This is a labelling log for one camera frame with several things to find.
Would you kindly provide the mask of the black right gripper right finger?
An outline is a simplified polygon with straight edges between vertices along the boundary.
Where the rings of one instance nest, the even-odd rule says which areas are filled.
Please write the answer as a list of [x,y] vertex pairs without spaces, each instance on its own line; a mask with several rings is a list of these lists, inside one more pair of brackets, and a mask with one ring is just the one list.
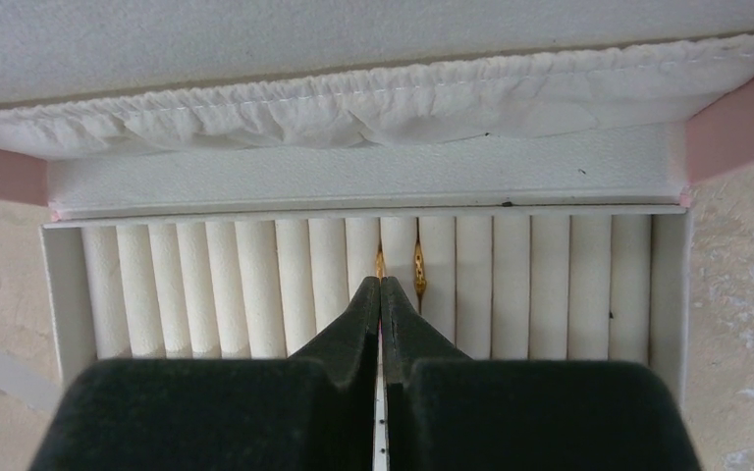
[[624,361],[474,360],[381,290],[393,470],[697,470],[667,386]]

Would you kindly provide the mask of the pink jewelry box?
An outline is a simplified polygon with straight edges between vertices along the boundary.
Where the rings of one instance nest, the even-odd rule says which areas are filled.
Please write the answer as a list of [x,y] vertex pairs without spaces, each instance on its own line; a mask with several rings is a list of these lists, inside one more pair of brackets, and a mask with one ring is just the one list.
[[683,400],[688,191],[753,162],[754,1],[0,1],[64,385],[288,356],[383,272],[471,357]]

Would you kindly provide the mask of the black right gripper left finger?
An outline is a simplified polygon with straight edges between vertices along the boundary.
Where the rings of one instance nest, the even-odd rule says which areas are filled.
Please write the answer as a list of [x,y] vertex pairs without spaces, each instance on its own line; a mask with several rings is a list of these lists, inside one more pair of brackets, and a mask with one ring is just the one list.
[[67,389],[34,470],[368,470],[380,284],[285,359],[109,359]]

